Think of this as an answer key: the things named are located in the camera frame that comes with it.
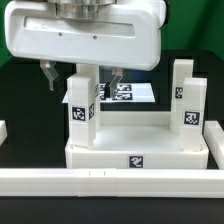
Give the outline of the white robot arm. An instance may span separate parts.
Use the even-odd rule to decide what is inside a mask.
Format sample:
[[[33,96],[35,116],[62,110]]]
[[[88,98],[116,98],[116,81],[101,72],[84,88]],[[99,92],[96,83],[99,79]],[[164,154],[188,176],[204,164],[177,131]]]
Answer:
[[[150,71],[168,15],[166,0],[11,0],[6,46],[15,57]]]

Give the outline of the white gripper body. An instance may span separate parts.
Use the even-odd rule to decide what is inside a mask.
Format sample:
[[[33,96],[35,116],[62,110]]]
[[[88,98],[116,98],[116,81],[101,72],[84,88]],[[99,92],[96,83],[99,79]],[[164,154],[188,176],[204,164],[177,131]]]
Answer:
[[[6,46],[15,57],[151,70],[160,61],[165,0],[108,0],[95,18],[67,17],[61,0],[11,0],[5,8]]]

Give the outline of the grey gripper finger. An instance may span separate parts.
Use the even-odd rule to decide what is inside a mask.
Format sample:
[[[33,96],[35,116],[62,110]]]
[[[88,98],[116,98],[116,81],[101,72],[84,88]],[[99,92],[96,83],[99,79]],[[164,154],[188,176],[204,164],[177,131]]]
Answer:
[[[58,92],[61,88],[60,76],[55,68],[56,63],[49,60],[41,60],[40,68],[49,81],[49,88],[51,91]]]
[[[120,82],[124,75],[123,68],[112,68],[112,76],[113,80],[111,82],[107,82],[104,88],[104,97],[105,98],[114,98],[117,94],[117,84]]]

